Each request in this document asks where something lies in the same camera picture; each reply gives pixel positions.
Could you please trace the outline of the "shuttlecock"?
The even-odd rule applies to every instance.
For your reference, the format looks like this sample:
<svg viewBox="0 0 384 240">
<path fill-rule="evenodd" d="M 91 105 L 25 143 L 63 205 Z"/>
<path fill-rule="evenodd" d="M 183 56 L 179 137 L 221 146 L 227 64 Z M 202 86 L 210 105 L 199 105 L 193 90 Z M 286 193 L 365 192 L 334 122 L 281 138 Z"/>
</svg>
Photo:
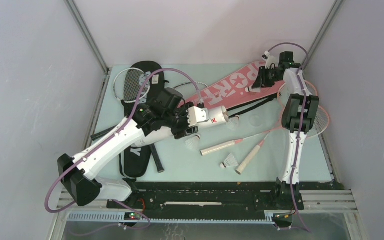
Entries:
<svg viewBox="0 0 384 240">
<path fill-rule="evenodd" d="M 195 151 L 199 148 L 199 143 L 200 143 L 201 136 L 199 134 L 194 135 L 190 138 L 188 138 L 185 141 L 185 146 L 188 150 L 190 151 Z"/>
<path fill-rule="evenodd" d="M 261 90 L 262 89 L 260 87 L 253 88 L 252 86 L 249 86 L 245 88 L 246 93 L 260 93 Z"/>
<path fill-rule="evenodd" d="M 229 121 L 226 123 L 226 126 L 229 130 L 235 131 L 240 126 L 240 116 L 235 115 L 229 118 Z"/>
<path fill-rule="evenodd" d="M 220 168 L 222 169 L 226 169 L 226 168 L 232 168 L 232 167 L 238 167 L 239 166 L 239 163 L 236 159 L 236 157 L 230 153 L 226 159 L 220 163 Z"/>
</svg>

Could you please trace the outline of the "white shuttlecock tube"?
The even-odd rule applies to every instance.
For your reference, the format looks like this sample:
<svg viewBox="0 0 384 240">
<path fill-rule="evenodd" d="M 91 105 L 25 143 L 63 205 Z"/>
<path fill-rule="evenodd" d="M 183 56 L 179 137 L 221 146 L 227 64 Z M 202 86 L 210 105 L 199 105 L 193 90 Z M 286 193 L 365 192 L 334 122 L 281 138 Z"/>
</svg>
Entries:
<svg viewBox="0 0 384 240">
<path fill-rule="evenodd" d="M 208 110 L 209 120 L 202 123 L 203 128 L 211 128 L 219 125 L 224 125 L 229 122 L 228 111 L 224 106 L 218 106 Z"/>
</svg>

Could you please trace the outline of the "clear tube lid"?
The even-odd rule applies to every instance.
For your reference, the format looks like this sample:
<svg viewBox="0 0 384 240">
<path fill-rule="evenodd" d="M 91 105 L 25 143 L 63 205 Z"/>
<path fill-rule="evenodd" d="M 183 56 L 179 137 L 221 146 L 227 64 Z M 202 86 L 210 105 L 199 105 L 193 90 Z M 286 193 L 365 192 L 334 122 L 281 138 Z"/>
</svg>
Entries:
<svg viewBox="0 0 384 240">
<path fill-rule="evenodd" d="M 261 115 L 253 115 L 249 119 L 249 124 L 254 128 L 259 128 L 264 122 L 264 119 Z"/>
</svg>

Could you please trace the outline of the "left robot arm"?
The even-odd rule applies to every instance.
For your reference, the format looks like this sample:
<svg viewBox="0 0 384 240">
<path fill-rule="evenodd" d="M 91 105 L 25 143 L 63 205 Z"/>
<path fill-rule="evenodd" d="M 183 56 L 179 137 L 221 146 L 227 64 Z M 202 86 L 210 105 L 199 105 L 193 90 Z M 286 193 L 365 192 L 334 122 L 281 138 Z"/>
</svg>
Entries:
<svg viewBox="0 0 384 240">
<path fill-rule="evenodd" d="M 198 124 L 210 119 L 203 103 L 184 103 L 181 93 L 164 89 L 152 100 L 132 109 L 108 134 L 73 157 L 63 154 L 58 160 L 61 183 L 79 207 L 95 200 L 117 200 L 133 208 L 138 194 L 124 180 L 99 177 L 99 172 L 133 144 L 161 128 L 169 128 L 175 137 L 197 133 Z"/>
</svg>

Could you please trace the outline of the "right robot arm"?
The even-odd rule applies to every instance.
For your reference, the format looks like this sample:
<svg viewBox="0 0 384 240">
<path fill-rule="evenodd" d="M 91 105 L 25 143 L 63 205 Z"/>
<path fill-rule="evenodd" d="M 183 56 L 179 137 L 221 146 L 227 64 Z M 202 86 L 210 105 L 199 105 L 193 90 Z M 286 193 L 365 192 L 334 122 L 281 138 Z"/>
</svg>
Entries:
<svg viewBox="0 0 384 240">
<path fill-rule="evenodd" d="M 280 125 L 287 130 L 287 153 L 283 171 L 270 191 L 271 204 L 281 210 L 298 207 L 300 194 L 300 164 L 304 143 L 313 129 L 320 99 L 308 89 L 302 65 L 294 61 L 291 51 L 284 51 L 276 58 L 266 51 L 262 56 L 265 66 L 259 68 L 254 89 L 268 88 L 284 81 L 289 92 L 280 118 Z"/>
</svg>

